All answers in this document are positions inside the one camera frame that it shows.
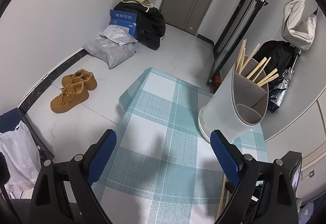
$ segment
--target black furry item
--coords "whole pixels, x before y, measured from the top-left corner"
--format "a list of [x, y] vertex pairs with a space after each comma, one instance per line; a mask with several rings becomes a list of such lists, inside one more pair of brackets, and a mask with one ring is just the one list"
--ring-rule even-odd
[[8, 183], [10, 179], [10, 173], [8, 170], [6, 159], [2, 152], [0, 152], [0, 185]]

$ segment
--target black bag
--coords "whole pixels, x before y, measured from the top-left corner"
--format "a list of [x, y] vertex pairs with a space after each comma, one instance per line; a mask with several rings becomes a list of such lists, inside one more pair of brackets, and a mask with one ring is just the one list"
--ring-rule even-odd
[[295, 60], [295, 48], [290, 46], [289, 42], [271, 40], [265, 42], [253, 56], [260, 62], [264, 57], [271, 57], [264, 71], [269, 74], [275, 68], [278, 69], [279, 77], [268, 83], [269, 90], [272, 90], [283, 78], [283, 72], [291, 68]]
[[138, 3], [120, 2], [114, 10], [137, 14], [137, 40], [150, 49], [160, 47], [160, 38], [165, 35], [165, 21], [157, 8], [148, 9]]

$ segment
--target teal plaid mat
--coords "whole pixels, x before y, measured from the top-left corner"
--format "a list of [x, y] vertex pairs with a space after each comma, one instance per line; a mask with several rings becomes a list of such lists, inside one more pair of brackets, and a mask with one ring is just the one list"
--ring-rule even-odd
[[[120, 96], [117, 146], [92, 185], [114, 224], [214, 223], [223, 171], [197, 123], [212, 96], [154, 68]], [[260, 125], [234, 144], [267, 161]]]

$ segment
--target plastic bag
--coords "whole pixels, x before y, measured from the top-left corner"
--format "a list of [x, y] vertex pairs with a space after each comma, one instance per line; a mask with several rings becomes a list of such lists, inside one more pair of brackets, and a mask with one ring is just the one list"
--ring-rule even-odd
[[7, 191], [33, 188], [41, 170], [40, 154], [24, 122], [20, 121], [14, 131], [0, 134], [0, 151], [10, 172]]
[[89, 54], [103, 60], [110, 68], [113, 68], [129, 59], [137, 51], [138, 43], [129, 43], [120, 47], [117, 43], [101, 37], [88, 42], [83, 48]]
[[118, 43], [120, 47], [125, 44], [137, 42], [131, 34], [127, 33], [120, 26], [113, 24], [109, 25], [100, 35]]

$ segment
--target sneaker sole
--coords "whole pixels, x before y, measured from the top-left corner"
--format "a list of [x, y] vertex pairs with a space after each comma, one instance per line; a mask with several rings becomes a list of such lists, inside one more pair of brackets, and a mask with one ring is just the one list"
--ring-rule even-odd
[[70, 109], [74, 108], [76, 105], [79, 105], [79, 104], [81, 104], [82, 102], [86, 101], [88, 98], [89, 98], [89, 94], [87, 95], [87, 97], [85, 97], [85, 98], [81, 98], [81, 99], [79, 99], [78, 101], [76, 101], [74, 104], [72, 104], [72, 105], [70, 106], [70, 108], [68, 108], [68, 109], [63, 109], [62, 111], [57, 111], [57, 112], [55, 112], [55, 111], [53, 111], [52, 109], [51, 109], [51, 110], [52, 110], [53, 112], [57, 113], [57, 114], [62, 114], [62, 113], [68, 112]]

